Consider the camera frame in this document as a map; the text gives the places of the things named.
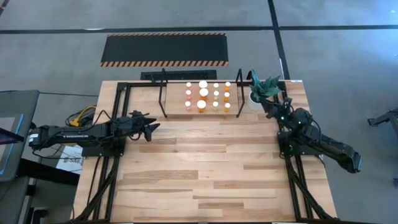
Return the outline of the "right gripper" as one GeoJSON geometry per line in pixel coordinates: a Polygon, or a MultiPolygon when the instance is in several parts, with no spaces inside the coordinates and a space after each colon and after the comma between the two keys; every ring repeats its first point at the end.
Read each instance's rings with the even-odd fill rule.
{"type": "Polygon", "coordinates": [[[275,117],[278,123],[291,123],[294,120],[294,109],[292,107],[291,98],[286,98],[283,102],[277,103],[269,100],[262,100],[261,105],[264,110],[269,110],[266,115],[268,119],[275,117]]]}

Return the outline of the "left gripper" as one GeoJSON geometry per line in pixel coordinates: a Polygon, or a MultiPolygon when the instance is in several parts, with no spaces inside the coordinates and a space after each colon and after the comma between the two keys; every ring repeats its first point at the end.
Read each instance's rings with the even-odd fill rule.
{"type": "Polygon", "coordinates": [[[134,110],[130,113],[130,116],[116,118],[112,122],[112,131],[114,136],[122,138],[126,136],[132,137],[135,134],[140,136],[144,133],[146,141],[152,141],[152,133],[160,126],[160,123],[151,124],[157,119],[148,118],[148,115],[148,113],[144,114],[140,111],[134,110]]]}

